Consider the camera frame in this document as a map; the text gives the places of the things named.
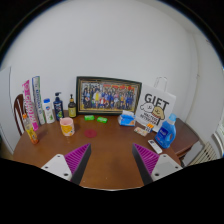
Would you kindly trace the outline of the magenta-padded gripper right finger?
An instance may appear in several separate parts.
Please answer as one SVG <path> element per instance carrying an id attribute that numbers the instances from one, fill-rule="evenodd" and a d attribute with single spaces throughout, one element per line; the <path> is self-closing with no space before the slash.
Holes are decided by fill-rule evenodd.
<path id="1" fill-rule="evenodd" d="M 169 155 L 158 155 L 136 143 L 132 145 L 132 154 L 145 185 L 182 169 Z"/>

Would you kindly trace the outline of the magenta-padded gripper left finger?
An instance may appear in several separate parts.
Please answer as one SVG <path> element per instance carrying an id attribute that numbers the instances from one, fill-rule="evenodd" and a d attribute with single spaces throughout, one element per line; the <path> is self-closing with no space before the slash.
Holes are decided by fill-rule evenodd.
<path id="1" fill-rule="evenodd" d="M 90 155 L 91 144 L 88 143 L 66 155 L 56 154 L 42 169 L 79 185 Z"/>

